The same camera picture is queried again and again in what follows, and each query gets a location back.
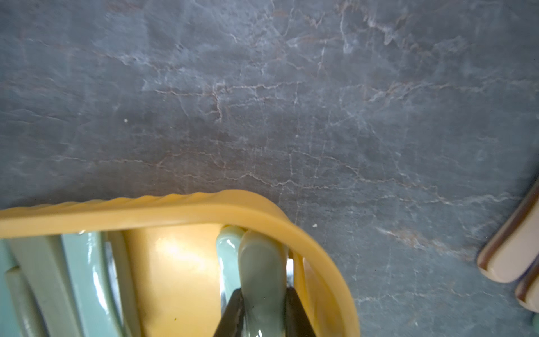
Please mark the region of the grey green fruit knife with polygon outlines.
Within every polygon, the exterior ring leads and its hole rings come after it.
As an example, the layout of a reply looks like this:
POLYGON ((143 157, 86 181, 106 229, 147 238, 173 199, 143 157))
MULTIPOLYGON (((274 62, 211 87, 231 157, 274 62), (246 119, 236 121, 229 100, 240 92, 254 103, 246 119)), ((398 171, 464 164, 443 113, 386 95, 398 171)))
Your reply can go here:
POLYGON ((284 335, 285 246, 249 230, 239 248, 239 276, 249 336, 284 335))

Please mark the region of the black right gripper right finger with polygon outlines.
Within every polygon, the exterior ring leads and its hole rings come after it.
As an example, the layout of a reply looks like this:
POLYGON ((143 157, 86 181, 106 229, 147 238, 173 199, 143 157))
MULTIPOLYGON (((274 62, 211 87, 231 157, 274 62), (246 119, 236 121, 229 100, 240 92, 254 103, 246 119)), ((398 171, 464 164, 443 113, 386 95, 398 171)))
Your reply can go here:
POLYGON ((316 337, 297 291, 286 289, 285 295, 285 337, 316 337))

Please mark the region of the pink handled fruit knife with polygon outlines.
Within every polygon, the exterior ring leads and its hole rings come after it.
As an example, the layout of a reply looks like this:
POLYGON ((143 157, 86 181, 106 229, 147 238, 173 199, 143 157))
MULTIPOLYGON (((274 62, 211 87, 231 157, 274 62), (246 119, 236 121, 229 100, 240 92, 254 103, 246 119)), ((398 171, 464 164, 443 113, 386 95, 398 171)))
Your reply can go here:
POLYGON ((498 232, 477 258, 488 279, 510 283, 519 279, 538 256, 538 183, 534 183, 498 232))

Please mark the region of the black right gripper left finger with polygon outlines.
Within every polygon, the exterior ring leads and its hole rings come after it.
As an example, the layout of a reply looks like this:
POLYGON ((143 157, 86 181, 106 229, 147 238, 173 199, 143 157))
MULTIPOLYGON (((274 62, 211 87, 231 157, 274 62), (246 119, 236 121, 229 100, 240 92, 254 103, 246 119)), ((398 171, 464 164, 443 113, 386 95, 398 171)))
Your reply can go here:
POLYGON ((244 297, 241 289, 235 289, 213 336, 243 337, 244 322, 244 297))

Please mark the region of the yellow storage box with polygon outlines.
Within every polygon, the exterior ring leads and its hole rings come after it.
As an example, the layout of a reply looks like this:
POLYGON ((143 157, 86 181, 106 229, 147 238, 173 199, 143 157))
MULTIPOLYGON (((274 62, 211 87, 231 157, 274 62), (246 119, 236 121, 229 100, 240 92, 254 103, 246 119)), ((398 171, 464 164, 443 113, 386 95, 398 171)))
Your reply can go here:
POLYGON ((216 240, 225 226, 281 242, 294 286, 318 336, 359 336, 355 302, 335 263, 273 202, 253 192, 16 207, 1 212, 1 237, 122 231, 144 336, 212 336, 220 320, 216 240))

